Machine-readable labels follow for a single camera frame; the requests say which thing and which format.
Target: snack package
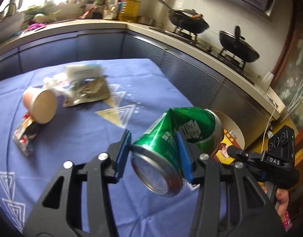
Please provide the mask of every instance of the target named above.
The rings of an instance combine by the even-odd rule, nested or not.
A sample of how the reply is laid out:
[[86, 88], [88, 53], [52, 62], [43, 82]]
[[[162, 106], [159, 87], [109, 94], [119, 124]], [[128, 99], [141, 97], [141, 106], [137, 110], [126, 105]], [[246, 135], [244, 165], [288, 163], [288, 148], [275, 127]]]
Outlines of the snack package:
[[69, 81], [65, 73], [43, 79], [44, 89], [52, 90], [56, 96], [65, 97], [63, 107], [80, 103], [94, 102], [110, 97], [106, 76], [95, 79]]
[[25, 156], [34, 152], [31, 141], [36, 137], [39, 130], [40, 125], [34, 121], [28, 112], [25, 113], [12, 136], [13, 141]]
[[69, 96], [65, 96], [63, 107], [110, 98], [105, 78], [106, 76], [92, 80], [74, 81], [69, 88]]
[[227, 165], [232, 163], [235, 159], [229, 156], [227, 153], [227, 148], [231, 145], [234, 145], [240, 149], [240, 146], [236, 140], [230, 135], [230, 133], [228, 133], [226, 129], [224, 129], [224, 139], [219, 144], [218, 152], [215, 154], [214, 159]]

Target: gray cabinet door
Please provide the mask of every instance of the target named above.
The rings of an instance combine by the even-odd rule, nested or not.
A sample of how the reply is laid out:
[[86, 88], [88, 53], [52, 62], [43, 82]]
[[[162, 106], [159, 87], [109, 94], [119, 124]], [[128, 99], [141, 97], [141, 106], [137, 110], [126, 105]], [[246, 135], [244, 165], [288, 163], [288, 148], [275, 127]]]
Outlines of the gray cabinet door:
[[142, 39], [126, 34], [122, 49], [122, 59], [150, 59], [157, 66], [160, 66], [165, 50], [152, 44], [152, 41], [146, 42]]
[[270, 117], [268, 115], [266, 118], [259, 111], [261, 108], [255, 108], [240, 93], [225, 84], [214, 97], [209, 109], [226, 114], [238, 125], [245, 138], [245, 148], [263, 134]]
[[22, 74], [22, 70], [18, 53], [0, 61], [0, 81], [19, 74]]
[[160, 68], [194, 106], [207, 108], [222, 85], [223, 77], [220, 76], [219, 80], [209, 73], [212, 69], [194, 58], [189, 59], [190, 62], [173, 53], [165, 52]]
[[44, 43], [20, 52], [23, 72], [77, 61], [77, 38]]
[[78, 36], [78, 61], [120, 59], [123, 33]]

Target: human hand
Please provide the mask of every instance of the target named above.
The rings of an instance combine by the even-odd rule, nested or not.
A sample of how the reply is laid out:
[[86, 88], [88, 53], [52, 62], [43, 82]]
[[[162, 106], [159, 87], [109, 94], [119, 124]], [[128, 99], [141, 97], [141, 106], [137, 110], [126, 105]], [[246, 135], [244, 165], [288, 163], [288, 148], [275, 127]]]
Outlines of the human hand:
[[[265, 193], [267, 193], [268, 190], [265, 186], [261, 186], [261, 188]], [[280, 202], [280, 205], [277, 209], [277, 214], [281, 218], [282, 222], [284, 222], [285, 212], [288, 208], [288, 191], [284, 189], [277, 189], [275, 197], [277, 198], [277, 201]]]

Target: finger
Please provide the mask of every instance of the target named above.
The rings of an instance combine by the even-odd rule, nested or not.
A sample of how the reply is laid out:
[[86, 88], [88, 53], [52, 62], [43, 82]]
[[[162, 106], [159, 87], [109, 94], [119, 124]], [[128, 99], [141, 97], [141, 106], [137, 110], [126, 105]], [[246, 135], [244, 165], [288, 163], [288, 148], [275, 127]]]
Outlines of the finger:
[[285, 212], [288, 208], [288, 191], [284, 189], [277, 189], [276, 198], [280, 202], [277, 209], [277, 214], [280, 216], [281, 220], [285, 220]]

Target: red sleeve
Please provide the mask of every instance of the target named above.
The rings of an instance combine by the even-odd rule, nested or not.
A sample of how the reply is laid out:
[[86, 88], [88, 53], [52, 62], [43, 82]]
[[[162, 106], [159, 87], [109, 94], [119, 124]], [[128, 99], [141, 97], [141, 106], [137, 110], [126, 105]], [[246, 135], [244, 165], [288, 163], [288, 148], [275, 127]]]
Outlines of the red sleeve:
[[285, 220], [283, 222], [283, 226], [285, 228], [285, 231], [288, 231], [291, 229], [291, 227], [293, 226], [291, 223], [291, 219], [289, 217], [288, 211], [285, 212]]

